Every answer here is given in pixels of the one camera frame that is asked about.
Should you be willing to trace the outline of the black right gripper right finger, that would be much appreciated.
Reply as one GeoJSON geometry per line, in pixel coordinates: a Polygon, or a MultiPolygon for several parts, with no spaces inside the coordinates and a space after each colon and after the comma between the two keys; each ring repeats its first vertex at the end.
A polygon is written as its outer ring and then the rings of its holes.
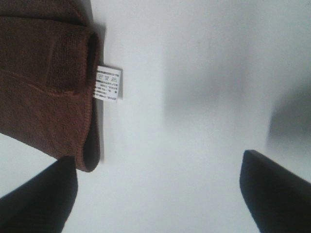
{"type": "Polygon", "coordinates": [[[311,184],[265,155],[246,150],[240,189],[261,233],[309,233],[311,184]]]}

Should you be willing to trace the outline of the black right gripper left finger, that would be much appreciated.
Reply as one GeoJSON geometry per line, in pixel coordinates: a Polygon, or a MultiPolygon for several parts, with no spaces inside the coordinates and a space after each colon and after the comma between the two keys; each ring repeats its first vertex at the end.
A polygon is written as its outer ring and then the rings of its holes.
{"type": "Polygon", "coordinates": [[[60,233],[78,191],[75,160],[63,157],[0,199],[2,233],[60,233]]]}

